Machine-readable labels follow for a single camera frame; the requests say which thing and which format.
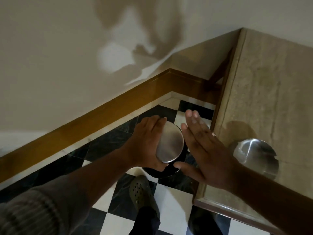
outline wall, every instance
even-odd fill
[[[313,46],[312,6],[313,0],[0,0],[0,155],[168,67],[208,78],[235,39],[229,32],[241,27]]]

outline foot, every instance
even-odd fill
[[[129,187],[129,195],[137,212],[145,206],[152,207],[160,218],[160,211],[151,192],[148,179],[144,175],[137,176]]]

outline stone countertop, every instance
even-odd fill
[[[275,181],[313,199],[312,59],[313,48],[243,29],[214,133],[225,146],[264,140],[278,155]],[[272,226],[224,190],[205,186],[201,193],[206,203]]]

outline round silver lid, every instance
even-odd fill
[[[183,148],[184,138],[181,130],[167,121],[156,149],[156,156],[164,163],[172,162],[182,153]]]

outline gray sleeve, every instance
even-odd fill
[[[70,234],[89,209],[85,193],[61,176],[0,204],[0,234]]]

